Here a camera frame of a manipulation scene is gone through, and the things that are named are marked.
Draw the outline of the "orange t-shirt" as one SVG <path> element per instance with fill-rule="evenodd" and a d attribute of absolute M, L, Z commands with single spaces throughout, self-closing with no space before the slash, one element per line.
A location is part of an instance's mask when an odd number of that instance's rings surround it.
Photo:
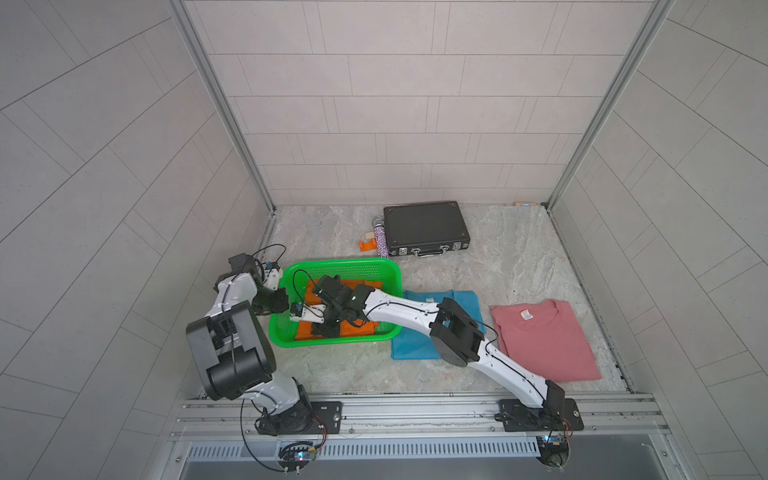
<path fill-rule="evenodd" d="M 305 288 L 303 299 L 304 299 L 303 303 L 306 303 L 308 305 L 320 305 L 320 304 L 324 305 L 321 302 L 320 298 L 313 293 L 313 283 L 311 281 L 308 282 L 307 287 Z M 298 324 L 298 328 L 294 337 L 295 341 L 335 339 L 335 338 L 313 337 L 311 335 L 312 323 L 310 322 L 296 322 L 296 323 Z M 379 326 L 378 322 L 370 322 L 362 319 L 355 320 L 354 322 L 347 321 L 341 325 L 341 332 L 339 333 L 338 338 L 362 337 L 362 336 L 374 335 L 375 330 L 378 328 L 378 326 Z"/>

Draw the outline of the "green plastic basket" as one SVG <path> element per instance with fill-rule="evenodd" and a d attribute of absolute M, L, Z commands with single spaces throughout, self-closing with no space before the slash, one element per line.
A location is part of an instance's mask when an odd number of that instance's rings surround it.
<path fill-rule="evenodd" d="M 385 293 L 401 297 L 403 294 L 402 273 L 399 266 L 383 258 L 329 259 L 297 262 L 288 267 L 280 280 L 279 286 L 286 289 L 289 302 L 303 300 L 305 288 L 312 277 L 318 281 L 323 275 L 339 275 L 343 281 L 361 280 L 378 282 Z M 271 341 L 282 348 L 298 348 L 334 344 L 385 342 L 396 337 L 401 326 L 379 322 L 374 335 L 335 339 L 295 341 L 298 324 L 290 320 L 290 313 L 272 314 L 268 332 Z"/>

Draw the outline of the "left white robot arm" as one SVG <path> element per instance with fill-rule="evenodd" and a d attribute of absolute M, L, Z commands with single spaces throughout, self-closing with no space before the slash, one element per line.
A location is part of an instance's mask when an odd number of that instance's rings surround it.
<path fill-rule="evenodd" d="M 314 424 L 304 387 L 278 370 L 259 318 L 289 308 L 286 291 L 265 283 L 267 274 L 255 256 L 229 259 L 231 270 L 216 281 L 211 309 L 186 327 L 201 384 L 211 400 L 238 400 L 258 410 L 255 429 L 278 436 L 309 431 Z"/>

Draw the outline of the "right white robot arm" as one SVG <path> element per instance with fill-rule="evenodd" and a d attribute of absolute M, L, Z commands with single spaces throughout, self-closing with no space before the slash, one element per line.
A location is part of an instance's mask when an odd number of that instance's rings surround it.
<path fill-rule="evenodd" d="M 392 296 L 368 285 L 350 288 L 338 276 L 322 276 L 312 292 L 325 306 L 324 322 L 363 325 L 384 322 L 431 339 L 440 357 L 457 367 L 470 367 L 509 390 L 527 409 L 561 419 L 564 390 L 503 354 L 479 324 L 452 299 L 423 303 Z"/>

